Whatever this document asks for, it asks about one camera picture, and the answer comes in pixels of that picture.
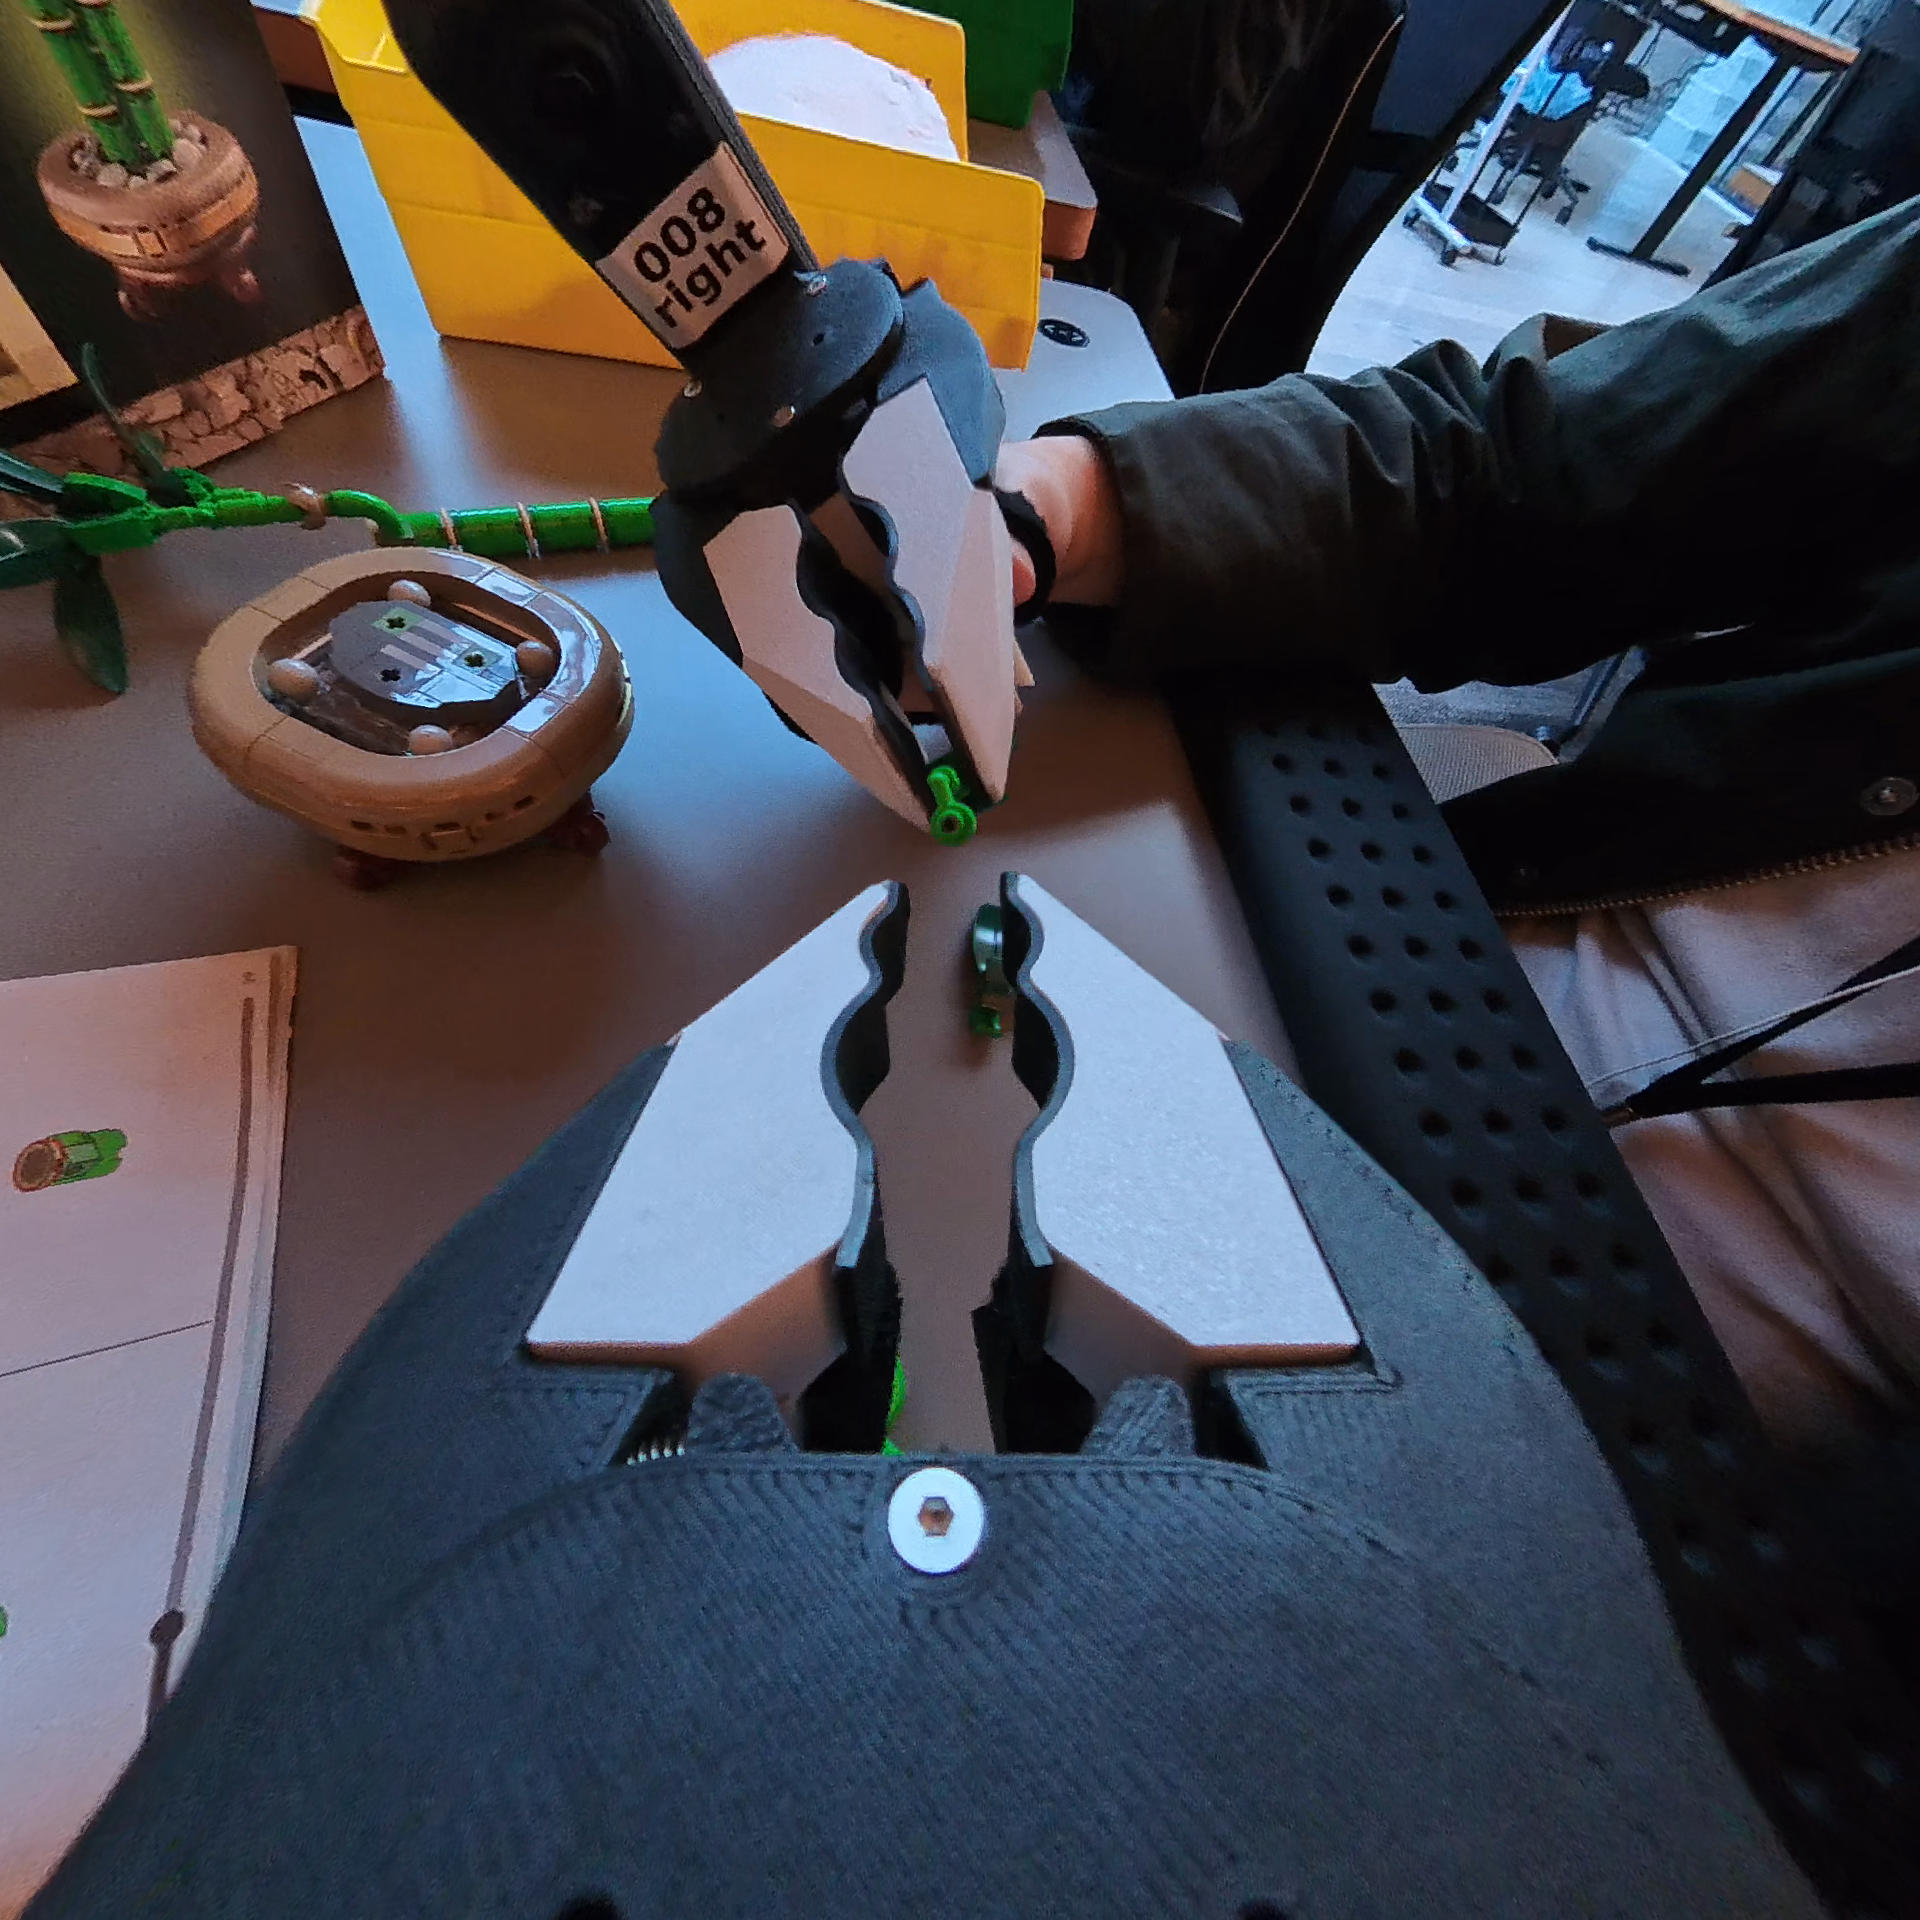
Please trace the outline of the white instruction booklet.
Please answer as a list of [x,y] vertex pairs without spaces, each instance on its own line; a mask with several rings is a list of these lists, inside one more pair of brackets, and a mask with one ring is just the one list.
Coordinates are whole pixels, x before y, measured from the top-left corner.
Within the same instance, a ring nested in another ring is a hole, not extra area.
[[4,982],[2,1910],[181,1677],[242,1518],[290,947]]

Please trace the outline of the black perforated chair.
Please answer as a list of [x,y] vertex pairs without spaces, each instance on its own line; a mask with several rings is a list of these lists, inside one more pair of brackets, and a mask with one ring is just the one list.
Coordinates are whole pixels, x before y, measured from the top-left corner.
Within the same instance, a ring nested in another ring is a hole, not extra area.
[[1306,1089],[1559,1374],[1827,1907],[1916,1916],[1914,1704],[1377,692],[1199,676],[1168,709]]

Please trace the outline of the tan brick-built pot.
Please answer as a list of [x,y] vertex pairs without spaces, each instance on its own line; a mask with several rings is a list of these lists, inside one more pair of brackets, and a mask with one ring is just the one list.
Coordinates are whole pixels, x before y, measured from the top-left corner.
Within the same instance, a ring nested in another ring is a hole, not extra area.
[[377,549],[231,612],[187,711],[239,789],[371,888],[529,841],[600,852],[593,782],[629,739],[633,688],[567,597],[464,553]]

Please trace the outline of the black bamboo building set box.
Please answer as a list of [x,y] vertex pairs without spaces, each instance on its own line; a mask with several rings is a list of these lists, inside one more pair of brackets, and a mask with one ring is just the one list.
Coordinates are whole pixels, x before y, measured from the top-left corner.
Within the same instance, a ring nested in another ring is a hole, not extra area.
[[2,444],[130,475],[85,381],[171,463],[381,376],[245,1],[2,4]]

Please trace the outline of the green plastic bin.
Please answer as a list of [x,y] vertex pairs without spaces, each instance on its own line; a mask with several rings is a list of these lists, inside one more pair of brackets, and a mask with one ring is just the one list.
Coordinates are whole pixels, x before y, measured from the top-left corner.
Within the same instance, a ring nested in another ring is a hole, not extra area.
[[967,36],[967,111],[1025,127],[1036,95],[1065,80],[1073,1],[943,1]]

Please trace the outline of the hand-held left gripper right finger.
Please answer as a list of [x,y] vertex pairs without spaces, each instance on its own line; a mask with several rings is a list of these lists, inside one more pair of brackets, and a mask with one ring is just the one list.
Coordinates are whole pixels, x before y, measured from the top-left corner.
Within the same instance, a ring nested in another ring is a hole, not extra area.
[[1032,877],[1001,877],[1015,1148],[1001,1446],[1074,1452],[1131,1379],[1353,1359],[1361,1332],[1236,1053]]

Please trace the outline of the white plastic bags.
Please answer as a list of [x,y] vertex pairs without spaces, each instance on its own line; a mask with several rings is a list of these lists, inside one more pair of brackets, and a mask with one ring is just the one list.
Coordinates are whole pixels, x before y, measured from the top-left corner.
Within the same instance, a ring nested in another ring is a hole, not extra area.
[[739,113],[960,159],[944,109],[916,76],[826,35],[769,35],[709,56]]

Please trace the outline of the grey desk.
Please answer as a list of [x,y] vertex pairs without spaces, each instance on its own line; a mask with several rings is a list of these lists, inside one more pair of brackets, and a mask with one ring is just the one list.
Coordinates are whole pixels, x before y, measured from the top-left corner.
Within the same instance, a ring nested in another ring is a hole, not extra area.
[[171,535],[109,561],[130,691],[59,659],[44,591],[4,591],[4,975],[300,949],[260,1477],[401,1278],[619,1068],[876,880],[911,944],[893,1068],[867,1105],[904,1284],[900,1438],[983,1449],[972,1309],[1003,1261],[1027,1115],[967,1030],[963,944],[1003,870],[1039,877],[1228,1036],[1289,1044],[1183,742],[1152,697],[1025,635],[1008,803],[936,847],[809,745],[665,604],[648,558],[536,566],[623,646],[624,753],[594,785],[603,855],[520,847],[354,892],[306,829],[199,753],[185,672],[235,605],[356,528]]

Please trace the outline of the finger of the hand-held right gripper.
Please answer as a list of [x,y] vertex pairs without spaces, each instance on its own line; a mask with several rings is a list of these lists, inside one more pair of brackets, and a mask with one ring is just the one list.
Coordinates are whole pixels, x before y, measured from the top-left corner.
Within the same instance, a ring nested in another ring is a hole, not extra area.
[[911,822],[929,825],[927,767],[963,767],[939,724],[898,704],[897,601],[876,581],[874,523],[850,501],[818,526],[795,503],[743,512],[705,544],[743,669],[815,745]]
[[897,601],[904,715],[944,726],[973,791],[999,803],[1019,709],[1001,505],[970,475],[927,374],[869,413],[840,469]]

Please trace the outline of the person's right hand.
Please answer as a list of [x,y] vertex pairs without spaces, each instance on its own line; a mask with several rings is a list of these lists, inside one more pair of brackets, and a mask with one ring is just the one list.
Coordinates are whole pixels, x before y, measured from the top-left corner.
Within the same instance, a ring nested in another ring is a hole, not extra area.
[[1123,590],[1123,516],[1101,445],[1079,435],[1005,441],[997,481],[1041,515],[1056,561],[1056,601],[1114,607]]

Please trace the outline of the person's torso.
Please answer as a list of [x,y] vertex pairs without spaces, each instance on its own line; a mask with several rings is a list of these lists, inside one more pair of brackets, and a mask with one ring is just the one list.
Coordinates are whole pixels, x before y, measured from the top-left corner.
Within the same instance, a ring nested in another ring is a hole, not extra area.
[[1450,807],[1762,1424],[1916,1508],[1916,569]]

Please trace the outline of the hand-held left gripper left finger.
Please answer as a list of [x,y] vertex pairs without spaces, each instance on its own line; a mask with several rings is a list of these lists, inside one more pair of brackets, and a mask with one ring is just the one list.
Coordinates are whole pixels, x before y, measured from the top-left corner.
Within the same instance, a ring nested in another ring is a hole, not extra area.
[[880,1446],[900,1297],[859,1109],[890,1070],[905,928],[905,887],[879,883],[682,1030],[533,1352],[755,1375],[804,1445]]

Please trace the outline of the yellow plastic bin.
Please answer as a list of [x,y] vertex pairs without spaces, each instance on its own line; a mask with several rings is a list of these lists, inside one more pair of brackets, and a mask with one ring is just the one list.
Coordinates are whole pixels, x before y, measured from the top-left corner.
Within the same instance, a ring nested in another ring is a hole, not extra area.
[[[306,1],[344,105],[441,334],[665,368],[665,350],[415,77],[379,1]],[[864,1],[676,1],[711,56],[735,41],[816,32],[930,85],[967,139],[967,44],[957,23]],[[885,150],[850,137],[743,125],[823,263],[882,257],[933,278],[987,348],[1025,368],[1041,317],[1045,196],[1029,176]]]

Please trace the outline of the black office chair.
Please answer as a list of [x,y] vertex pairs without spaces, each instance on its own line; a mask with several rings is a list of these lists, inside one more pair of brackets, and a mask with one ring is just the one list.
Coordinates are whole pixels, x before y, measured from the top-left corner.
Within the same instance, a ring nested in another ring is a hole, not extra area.
[[1060,113],[1098,193],[1073,268],[1179,395],[1304,371],[1413,189],[1551,1],[1087,1]]

